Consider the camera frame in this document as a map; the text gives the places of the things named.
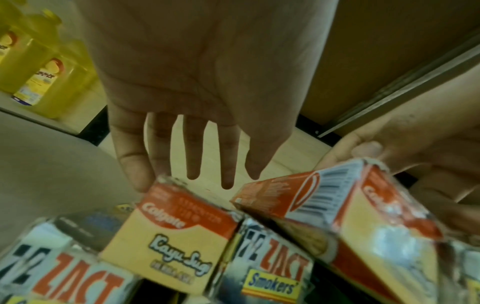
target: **hand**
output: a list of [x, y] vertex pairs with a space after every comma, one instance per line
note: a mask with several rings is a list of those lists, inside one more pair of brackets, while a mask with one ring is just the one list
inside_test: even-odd
[[188, 178], [200, 174], [212, 121], [223, 188], [234, 184], [240, 129], [250, 136], [246, 170], [258, 179], [293, 131], [337, 1], [78, 0], [116, 154], [134, 187], [146, 191], [171, 173], [178, 115]]
[[478, 83], [480, 65], [348, 134], [317, 168], [352, 157], [377, 158], [393, 173], [429, 164], [411, 194], [450, 227], [480, 234], [480, 207], [453, 204], [480, 184]]

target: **barcode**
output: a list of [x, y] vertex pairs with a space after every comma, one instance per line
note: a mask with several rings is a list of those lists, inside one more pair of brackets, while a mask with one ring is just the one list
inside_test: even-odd
[[296, 210], [302, 221], [315, 226], [322, 225], [319, 217], [331, 225], [347, 198], [353, 184], [360, 177], [361, 161], [347, 163], [332, 169], [319, 171], [320, 183], [314, 194]]

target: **yellow liquid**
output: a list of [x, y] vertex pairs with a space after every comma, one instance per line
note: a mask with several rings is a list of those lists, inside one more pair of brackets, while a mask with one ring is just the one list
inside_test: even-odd
[[52, 58], [60, 40], [57, 25], [61, 21], [50, 14], [24, 16], [0, 39], [2, 43], [15, 41], [0, 56], [0, 90], [16, 92]]
[[42, 71], [57, 72], [55, 65], [61, 62], [63, 70], [57, 72], [51, 85], [46, 86], [46, 91], [40, 96], [32, 98], [35, 91], [39, 91], [41, 81], [30, 79], [13, 95], [14, 100], [24, 104], [30, 111], [48, 118], [58, 118], [68, 106], [75, 102], [76, 97], [89, 86], [96, 78], [94, 65], [89, 57], [87, 48], [81, 41], [73, 41], [62, 45], [54, 57]]
[[5, 35], [10, 26], [22, 17], [22, 12], [9, 0], [0, 0], [0, 37]]

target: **bottle label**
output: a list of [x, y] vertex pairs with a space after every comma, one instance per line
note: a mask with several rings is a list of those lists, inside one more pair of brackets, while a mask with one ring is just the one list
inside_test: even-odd
[[40, 102], [45, 93], [64, 71], [60, 59], [53, 58], [35, 75], [33, 75], [12, 98], [26, 106], [34, 106]]
[[17, 43], [17, 40], [17, 35], [12, 31], [8, 31], [0, 38], [0, 62], [7, 56], [10, 49]]

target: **red and yellow box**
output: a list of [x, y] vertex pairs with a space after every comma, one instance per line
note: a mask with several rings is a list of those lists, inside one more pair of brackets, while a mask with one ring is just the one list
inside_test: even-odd
[[377, 162], [247, 184], [232, 203], [274, 219], [314, 257], [384, 302], [437, 302], [442, 232]]
[[174, 290], [202, 294], [241, 216], [174, 183], [156, 183], [100, 253]]

